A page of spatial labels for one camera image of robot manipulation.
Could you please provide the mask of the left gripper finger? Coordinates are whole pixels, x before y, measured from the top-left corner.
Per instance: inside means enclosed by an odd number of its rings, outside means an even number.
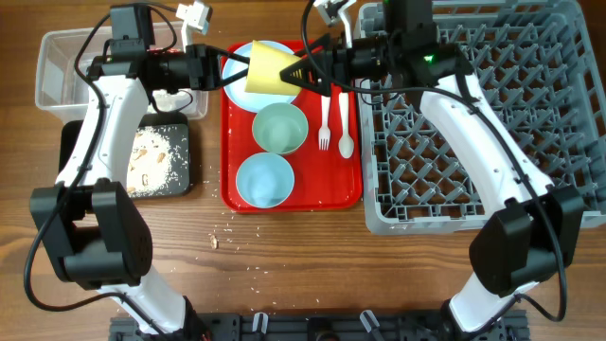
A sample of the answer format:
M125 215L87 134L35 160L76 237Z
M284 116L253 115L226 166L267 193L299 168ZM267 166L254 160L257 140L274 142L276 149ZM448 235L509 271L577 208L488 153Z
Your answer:
M224 50L221 48L217 48L217 47L215 48L215 50L218 55L219 64L222 64L224 60L233 60L233 61L244 63L244 64L250 63L249 57L245 57L245 56L242 56L235 52L230 52L230 51L227 51L227 50Z
M219 73L219 78L216 83L215 89L224 88L225 86L227 86L235 81L245 78L247 75L248 75L248 69L244 69L232 76L227 77L226 79L223 78L222 73Z

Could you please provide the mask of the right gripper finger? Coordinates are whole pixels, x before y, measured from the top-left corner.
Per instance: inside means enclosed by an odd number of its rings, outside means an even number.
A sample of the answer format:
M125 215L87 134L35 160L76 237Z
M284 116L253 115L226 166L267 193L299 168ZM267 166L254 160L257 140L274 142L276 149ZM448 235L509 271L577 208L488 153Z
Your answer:
M326 34L320 36L316 40L313 40L313 41L308 40L307 44L306 44L307 53L314 54L314 55L326 54L327 52L330 52L330 44L331 44L331 36L329 33L326 33Z
M299 60L282 69L279 72L280 79L315 94L329 97L331 95L330 82L326 81L312 63L307 60L304 51L295 52L295 56Z

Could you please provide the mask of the yellow plastic cup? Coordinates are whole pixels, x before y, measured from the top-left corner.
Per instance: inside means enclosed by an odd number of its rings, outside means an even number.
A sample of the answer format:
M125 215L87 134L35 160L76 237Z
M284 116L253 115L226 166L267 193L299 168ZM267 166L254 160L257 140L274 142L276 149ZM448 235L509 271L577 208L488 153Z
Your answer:
M280 72L300 61L300 57L269 46L252 43L244 91L255 94L297 96L301 88L285 82Z

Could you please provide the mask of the light blue plate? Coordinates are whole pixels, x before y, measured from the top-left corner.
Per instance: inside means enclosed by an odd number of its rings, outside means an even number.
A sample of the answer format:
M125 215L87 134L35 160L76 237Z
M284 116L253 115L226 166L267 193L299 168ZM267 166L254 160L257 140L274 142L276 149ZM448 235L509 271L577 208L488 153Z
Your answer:
M286 45L274 42L274 41L261 41L263 44L274 47L283 52L294 54L294 51ZM238 47L234 53L243 57L250 57L252 50L252 43L247 43ZM248 64L228 59L223 66L223 78L227 79L240 73L242 70L247 68ZM284 95L268 95L268 94L256 94L245 92L246 77L234 81L223 88L228 98L239 108L251 112L257 113L267 105L274 103L292 103L296 96L284 96Z

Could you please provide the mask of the white plastic fork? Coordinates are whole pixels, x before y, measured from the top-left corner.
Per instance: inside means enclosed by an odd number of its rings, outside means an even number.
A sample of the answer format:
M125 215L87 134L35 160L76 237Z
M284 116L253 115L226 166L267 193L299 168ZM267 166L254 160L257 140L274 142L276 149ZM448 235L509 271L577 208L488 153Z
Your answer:
M318 147L320 151L327 151L330 145L330 97L321 97L321 127L318 131Z

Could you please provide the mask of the mint green bowl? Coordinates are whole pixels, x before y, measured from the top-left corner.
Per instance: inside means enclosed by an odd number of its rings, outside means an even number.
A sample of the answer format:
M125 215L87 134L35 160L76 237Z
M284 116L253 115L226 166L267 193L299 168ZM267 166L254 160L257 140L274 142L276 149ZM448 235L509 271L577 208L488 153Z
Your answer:
M255 115L252 134L266 152L288 155L306 142L309 121L303 111L291 103L273 103Z

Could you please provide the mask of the white plastic spoon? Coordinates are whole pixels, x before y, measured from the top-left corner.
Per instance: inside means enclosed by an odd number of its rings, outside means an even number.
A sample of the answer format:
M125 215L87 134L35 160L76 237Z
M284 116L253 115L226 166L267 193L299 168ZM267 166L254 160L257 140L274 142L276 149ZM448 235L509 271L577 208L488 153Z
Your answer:
M339 97L339 110L342 123L342 136L338 142L339 152L343 158L349 159L354 152L353 139L349 134L349 97L348 93L342 92Z

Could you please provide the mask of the light blue bowl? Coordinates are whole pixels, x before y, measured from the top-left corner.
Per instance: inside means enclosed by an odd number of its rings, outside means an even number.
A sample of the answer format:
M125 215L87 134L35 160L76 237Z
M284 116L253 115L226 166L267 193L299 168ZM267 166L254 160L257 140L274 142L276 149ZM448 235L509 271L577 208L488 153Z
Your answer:
M284 203L294 190L294 170L276 153L256 153L238 168L236 188L241 199L254 208L269 209Z

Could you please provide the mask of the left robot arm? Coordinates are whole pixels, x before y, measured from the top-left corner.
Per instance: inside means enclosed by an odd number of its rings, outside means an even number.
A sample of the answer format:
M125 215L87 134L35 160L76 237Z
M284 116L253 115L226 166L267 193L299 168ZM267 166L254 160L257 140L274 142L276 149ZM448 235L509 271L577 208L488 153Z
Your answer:
M212 334L190 301L152 266L152 235L129 196L127 172L137 129L156 108L154 93L214 91L227 85L226 51L212 45L155 44L152 19L169 7L149 1L113 6L112 35L80 78L89 89L76 144L56 182L36 188L30 213L37 233L27 254L24 289L36 252L44 249L58 279L110 298L147 340L208 340Z

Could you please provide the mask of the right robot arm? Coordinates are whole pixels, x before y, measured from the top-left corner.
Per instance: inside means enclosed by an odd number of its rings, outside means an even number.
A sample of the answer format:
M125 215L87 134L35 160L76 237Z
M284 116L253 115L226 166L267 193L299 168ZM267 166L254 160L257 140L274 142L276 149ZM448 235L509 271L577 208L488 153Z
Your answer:
M486 100L469 59L443 44L428 1L387 1L385 32L346 33L305 42L298 61L281 69L292 85L329 95L333 86L392 77L395 92L439 130L475 186L487 222L470 245L472 275L441 307L437 337L470 340L491 327L529 291L556 278L567 285L582 220L579 191L558 188L519 148Z

